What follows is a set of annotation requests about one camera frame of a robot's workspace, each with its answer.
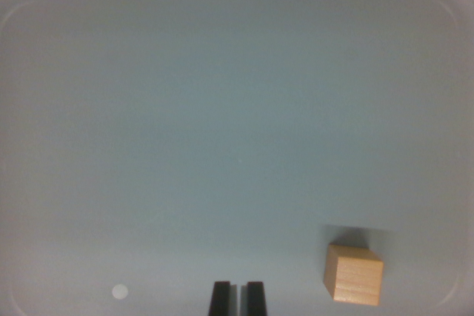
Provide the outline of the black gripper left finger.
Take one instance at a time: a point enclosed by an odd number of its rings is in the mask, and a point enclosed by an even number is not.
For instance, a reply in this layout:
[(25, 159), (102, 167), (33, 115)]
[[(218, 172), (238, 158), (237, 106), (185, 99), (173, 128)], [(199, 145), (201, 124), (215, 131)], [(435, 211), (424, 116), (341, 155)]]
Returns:
[(209, 316), (236, 316), (238, 314), (237, 285), (230, 281), (216, 281), (208, 309)]

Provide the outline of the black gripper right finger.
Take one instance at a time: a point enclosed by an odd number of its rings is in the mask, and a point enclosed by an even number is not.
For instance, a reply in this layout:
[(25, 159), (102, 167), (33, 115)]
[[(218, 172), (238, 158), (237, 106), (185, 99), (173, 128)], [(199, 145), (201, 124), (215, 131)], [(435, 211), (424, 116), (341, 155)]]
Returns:
[(268, 316), (264, 283), (250, 281), (241, 286), (240, 316)]

